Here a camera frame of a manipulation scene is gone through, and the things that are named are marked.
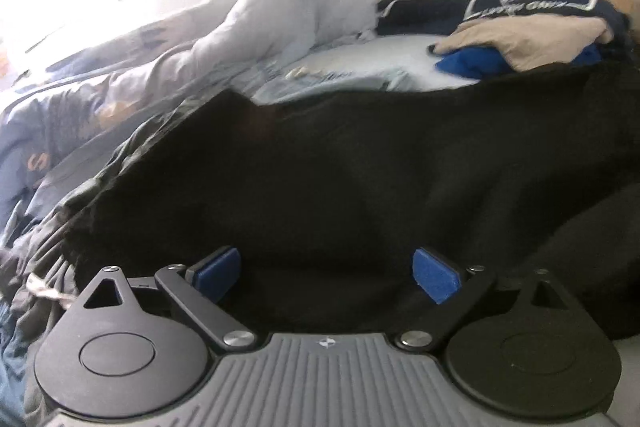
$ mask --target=crumpled fabric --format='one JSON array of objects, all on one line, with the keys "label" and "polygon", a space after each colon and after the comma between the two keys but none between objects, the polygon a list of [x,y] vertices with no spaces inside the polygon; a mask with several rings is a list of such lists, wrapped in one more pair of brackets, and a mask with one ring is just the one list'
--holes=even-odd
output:
[{"label": "crumpled fabric", "polygon": [[193,107],[194,101],[187,100],[179,110],[148,120],[116,150],[111,161],[95,178],[87,180],[63,198],[41,223],[20,236],[13,248],[0,250],[0,289],[5,300],[11,302],[11,316],[13,320],[17,317],[16,330],[20,331],[25,346],[28,346],[23,379],[24,422],[27,426],[40,425],[52,412],[37,384],[33,362],[40,345],[64,313],[59,301],[34,295],[28,288],[28,280],[36,276],[48,289],[69,299],[78,294],[74,268],[65,261],[57,247],[69,220],[120,172],[127,159],[147,139]]},{"label": "crumpled fabric", "polygon": [[29,344],[15,327],[9,305],[0,302],[0,425],[22,427],[25,357]]},{"label": "crumpled fabric", "polygon": [[[225,66],[260,64],[279,71],[312,48],[370,39],[377,23],[376,3],[238,0],[208,34],[178,44],[147,64],[111,71],[104,66],[109,60],[93,50],[90,62],[101,69],[0,93],[0,228],[19,201],[31,199],[52,168],[98,134],[180,90],[186,91],[182,99],[194,94],[194,82],[207,75],[208,82],[222,81],[212,73]],[[212,25],[217,23],[213,18]]]},{"label": "crumpled fabric", "polygon": [[557,14],[476,19],[463,22],[435,45],[446,55],[468,46],[496,48],[516,71],[569,63],[589,44],[607,44],[613,32],[600,17],[565,17]]}]

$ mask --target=bed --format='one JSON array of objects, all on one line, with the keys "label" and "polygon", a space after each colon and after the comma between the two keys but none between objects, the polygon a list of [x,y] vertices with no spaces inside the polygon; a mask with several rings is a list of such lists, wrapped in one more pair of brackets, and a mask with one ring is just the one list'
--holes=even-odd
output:
[{"label": "bed", "polygon": [[[378,5],[379,19],[375,12],[363,8],[376,6],[377,0],[313,0],[316,16],[318,12],[326,14],[323,25],[314,19],[304,1],[240,0],[239,8],[236,5],[232,9],[229,0],[209,0],[114,41],[60,57],[47,74],[32,74],[0,94],[4,116],[0,128],[0,218],[5,225],[2,246],[6,250],[0,283],[5,299],[13,296],[14,314],[22,321],[18,320],[17,328],[11,321],[6,322],[13,343],[9,342],[11,348],[6,350],[3,361],[12,374],[15,353],[24,352],[29,343],[30,351],[36,350],[43,333],[62,313],[58,297],[76,291],[72,264],[60,257],[56,248],[47,247],[45,251],[43,245],[62,230],[66,219],[63,214],[70,206],[97,194],[92,192],[100,188],[96,176],[109,174],[103,167],[113,167],[118,158],[130,153],[127,147],[132,143],[131,137],[139,140],[136,146],[148,144],[152,137],[149,129],[156,132],[171,126],[172,118],[193,110],[188,102],[193,97],[210,97],[224,87],[249,93],[257,103],[270,104],[299,100],[322,90],[430,91],[475,84],[474,80],[436,71],[437,59],[424,50],[440,36],[453,32],[470,7],[476,12],[493,9],[497,14],[497,7],[504,6],[501,0],[432,0],[419,7],[434,16],[425,17],[415,27],[394,19],[402,13],[404,0],[382,1]],[[296,19],[299,26],[291,30],[268,13],[260,13],[265,27],[275,28],[273,33],[283,35],[282,42],[273,39],[263,43],[258,37],[264,35],[254,35],[255,19],[253,26],[244,27],[238,16],[240,9],[243,14],[254,14],[252,10],[257,9],[252,2],[262,3],[260,6],[288,2],[293,12],[301,13]],[[628,51],[628,21],[623,14],[630,12],[631,0],[520,2],[524,10],[543,12],[558,12],[574,4],[571,9],[575,13],[570,14],[604,17],[615,28],[618,47]],[[541,2],[548,4],[541,7]],[[594,12],[596,5],[604,12]],[[388,36],[374,38],[376,28]],[[226,44],[222,36],[232,32],[242,39],[242,46],[237,41],[232,43],[234,46]],[[136,43],[133,52],[132,42]],[[215,59],[207,54],[207,46],[217,46]],[[339,78],[329,80],[338,83],[332,86],[326,80],[336,72]],[[289,90],[291,78],[300,81],[295,92]],[[73,191],[78,193],[69,197]],[[34,230],[46,233],[37,235]],[[27,263],[44,258],[48,261],[38,269]],[[50,307],[39,306],[38,320],[36,314],[29,313],[33,311],[32,295],[38,295],[33,278],[31,288],[26,285],[29,275],[36,273],[44,285],[52,287],[49,290],[58,292],[53,299],[47,294]],[[28,339],[18,338],[19,331],[27,331]],[[621,343],[620,351],[625,367],[637,363],[632,342]],[[638,418],[638,400],[629,400],[632,384],[626,382],[633,376],[633,370],[625,370],[620,396],[626,398],[612,406],[615,418],[625,426],[634,425]],[[14,380],[7,378],[8,387],[14,387]],[[35,425],[43,418],[46,407],[38,397],[37,386],[33,382],[27,386],[27,422]],[[16,392],[8,391],[7,396],[7,407],[15,411]],[[19,420],[8,418],[19,425]]]}]

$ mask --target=screw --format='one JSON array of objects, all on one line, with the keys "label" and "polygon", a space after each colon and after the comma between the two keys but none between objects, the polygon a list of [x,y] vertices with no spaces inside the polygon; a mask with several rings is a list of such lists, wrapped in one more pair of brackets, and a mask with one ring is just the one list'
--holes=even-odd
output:
[{"label": "screw", "polygon": [[227,333],[223,341],[227,346],[247,347],[254,343],[255,335],[251,331],[231,331]]},{"label": "screw", "polygon": [[426,347],[433,342],[433,337],[426,331],[405,331],[400,335],[401,347]]}]

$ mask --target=navy blue fabric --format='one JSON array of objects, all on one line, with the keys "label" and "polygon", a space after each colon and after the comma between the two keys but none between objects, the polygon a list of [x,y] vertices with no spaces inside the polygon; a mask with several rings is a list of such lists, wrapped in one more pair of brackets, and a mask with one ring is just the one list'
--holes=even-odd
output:
[{"label": "navy blue fabric", "polygon": [[414,252],[414,279],[436,304],[442,304],[462,286],[458,273],[424,248]]},{"label": "navy blue fabric", "polygon": [[[601,60],[597,45],[590,44],[571,63],[574,66],[591,66]],[[498,50],[484,46],[468,46],[447,54],[436,63],[436,68],[476,80],[514,72]]]},{"label": "navy blue fabric", "polygon": [[240,279],[240,253],[231,248],[193,275],[193,287],[212,302],[218,302]]},{"label": "navy blue fabric", "polygon": [[629,18],[607,0],[382,0],[378,4],[379,35],[450,35],[461,22],[478,18],[553,13],[601,17],[614,33],[607,58],[630,56],[633,42]]}]

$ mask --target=white bedsheet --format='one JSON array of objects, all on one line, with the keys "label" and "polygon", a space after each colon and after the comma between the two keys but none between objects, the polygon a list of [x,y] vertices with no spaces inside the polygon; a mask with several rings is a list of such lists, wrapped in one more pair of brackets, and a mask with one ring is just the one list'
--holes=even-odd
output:
[{"label": "white bedsheet", "polygon": [[427,53],[427,46],[442,39],[437,35],[397,35],[379,37],[364,44],[350,44],[307,55],[291,65],[310,70],[376,73],[401,68],[414,78],[418,89],[430,91],[469,86],[476,80],[442,73],[435,68],[440,60]]}]

